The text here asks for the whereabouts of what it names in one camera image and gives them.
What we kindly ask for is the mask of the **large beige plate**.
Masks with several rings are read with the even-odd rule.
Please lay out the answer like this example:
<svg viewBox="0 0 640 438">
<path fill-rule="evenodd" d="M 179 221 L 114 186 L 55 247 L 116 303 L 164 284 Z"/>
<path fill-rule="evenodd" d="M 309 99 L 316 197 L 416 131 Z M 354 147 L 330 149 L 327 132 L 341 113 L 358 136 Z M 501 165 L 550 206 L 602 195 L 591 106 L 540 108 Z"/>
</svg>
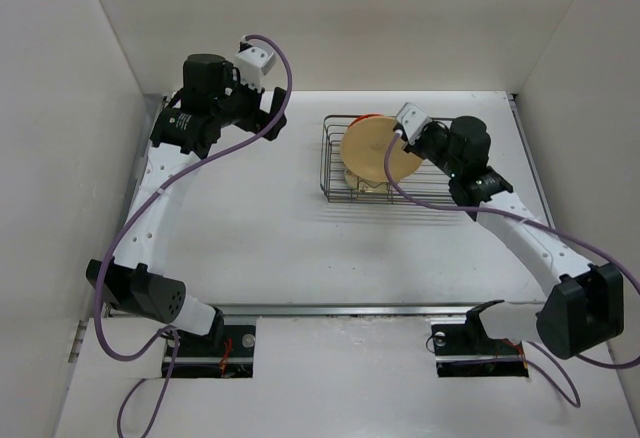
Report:
<svg viewBox="0 0 640 438">
<path fill-rule="evenodd" d="M 346 168 L 366 180 L 387 182 L 384 160 L 396 136 L 394 126 L 395 119 L 389 117 L 368 119 L 347 128 L 340 143 L 340 156 Z M 403 150 L 405 144 L 400 138 L 389 158 L 389 171 L 396 182 L 412 175 L 422 165 L 421 158 Z"/>
</svg>

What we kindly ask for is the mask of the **orange plate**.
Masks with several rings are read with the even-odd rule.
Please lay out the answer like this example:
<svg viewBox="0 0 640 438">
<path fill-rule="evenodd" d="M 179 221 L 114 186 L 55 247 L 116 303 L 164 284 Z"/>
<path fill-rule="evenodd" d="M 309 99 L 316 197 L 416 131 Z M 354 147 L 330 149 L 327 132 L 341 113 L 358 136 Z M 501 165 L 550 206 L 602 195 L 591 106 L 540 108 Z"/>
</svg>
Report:
<svg viewBox="0 0 640 438">
<path fill-rule="evenodd" d="M 389 117 L 388 117 L 388 116 L 386 116 L 386 115 L 382 115 L 382 114 L 366 114 L 366 115 L 361 115 L 361 116 L 357 117 L 356 119 L 354 119 L 354 120 L 349 124 L 348 128 L 351 128 L 351 127 L 353 127 L 354 125 L 356 125 L 356 124 L 358 124 L 358 123 L 360 123 L 360 122 L 362 122 L 362 121 L 365 121 L 365 120 L 368 120 L 368 119 L 372 119 L 372 118 L 373 118 L 373 119 L 378 119 L 378 118 L 388 119 Z"/>
</svg>

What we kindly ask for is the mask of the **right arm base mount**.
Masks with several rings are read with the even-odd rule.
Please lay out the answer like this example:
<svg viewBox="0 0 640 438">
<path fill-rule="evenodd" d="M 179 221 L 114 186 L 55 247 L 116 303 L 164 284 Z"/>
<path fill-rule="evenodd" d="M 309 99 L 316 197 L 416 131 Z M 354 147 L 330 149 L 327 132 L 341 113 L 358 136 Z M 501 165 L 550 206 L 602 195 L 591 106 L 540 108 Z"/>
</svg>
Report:
<svg viewBox="0 0 640 438">
<path fill-rule="evenodd" d="M 467 323 L 432 322 L 425 347 L 439 378 L 529 377 L 521 342 L 488 338 Z"/>
</svg>

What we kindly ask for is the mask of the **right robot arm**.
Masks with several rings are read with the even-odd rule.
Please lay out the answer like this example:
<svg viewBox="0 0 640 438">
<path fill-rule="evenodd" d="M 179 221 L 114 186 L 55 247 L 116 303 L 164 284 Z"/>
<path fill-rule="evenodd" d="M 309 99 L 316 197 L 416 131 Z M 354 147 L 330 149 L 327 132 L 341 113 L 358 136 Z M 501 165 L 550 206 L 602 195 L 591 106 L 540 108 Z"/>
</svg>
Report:
<svg viewBox="0 0 640 438">
<path fill-rule="evenodd" d="M 485 123 L 461 116 L 445 125 L 410 110 L 398 119 L 402 149 L 449 178 L 452 210 L 462 210 L 498 238 L 535 278 L 545 301 L 493 301 L 473 309 L 463 328 L 466 345 L 487 351 L 499 339 L 541 343 L 568 359 L 624 330 L 623 276 L 611 259 L 597 266 L 538 221 L 513 186 L 489 164 Z"/>
</svg>

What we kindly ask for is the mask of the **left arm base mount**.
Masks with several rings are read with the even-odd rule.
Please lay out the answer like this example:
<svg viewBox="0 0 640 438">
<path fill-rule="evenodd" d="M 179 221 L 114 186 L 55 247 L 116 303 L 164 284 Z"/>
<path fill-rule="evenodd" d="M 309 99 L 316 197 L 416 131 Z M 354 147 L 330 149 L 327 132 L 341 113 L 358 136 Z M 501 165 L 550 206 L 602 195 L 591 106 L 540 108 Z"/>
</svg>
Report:
<svg viewBox="0 0 640 438">
<path fill-rule="evenodd" d="M 227 317 L 219 343 L 179 331 L 172 378 L 248 379 L 253 377 L 257 319 Z"/>
</svg>

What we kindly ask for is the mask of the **cream plate with characters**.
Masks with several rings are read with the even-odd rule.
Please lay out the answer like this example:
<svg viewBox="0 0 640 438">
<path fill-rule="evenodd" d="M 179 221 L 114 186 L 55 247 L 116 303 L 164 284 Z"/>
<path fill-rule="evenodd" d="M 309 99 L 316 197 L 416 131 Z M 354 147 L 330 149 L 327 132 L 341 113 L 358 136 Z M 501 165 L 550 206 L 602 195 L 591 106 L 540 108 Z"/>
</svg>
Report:
<svg viewBox="0 0 640 438">
<path fill-rule="evenodd" d="M 347 186 L 354 192 L 361 194 L 387 194 L 389 186 L 386 182 L 366 180 L 349 169 L 344 170 L 344 180 Z"/>
</svg>

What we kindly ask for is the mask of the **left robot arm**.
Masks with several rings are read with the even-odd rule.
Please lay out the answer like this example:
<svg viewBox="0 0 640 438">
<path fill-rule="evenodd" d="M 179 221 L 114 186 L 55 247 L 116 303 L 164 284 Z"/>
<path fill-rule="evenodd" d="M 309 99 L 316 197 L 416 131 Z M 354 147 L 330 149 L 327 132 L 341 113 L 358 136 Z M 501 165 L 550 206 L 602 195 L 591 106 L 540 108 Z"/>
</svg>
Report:
<svg viewBox="0 0 640 438">
<path fill-rule="evenodd" d="M 126 221 L 86 278 L 94 287 L 94 326 L 106 342 L 105 306 L 154 321 L 163 333 L 178 330 L 205 355 L 223 345 L 219 309 L 192 297 L 184 282 L 166 276 L 172 231 L 197 172 L 262 138 L 273 141 L 286 125 L 290 87 L 273 91 L 263 110 L 263 78 L 284 56 L 247 42 L 233 59 L 191 54 L 182 86 L 158 112 L 146 148 L 141 180 Z"/>
</svg>

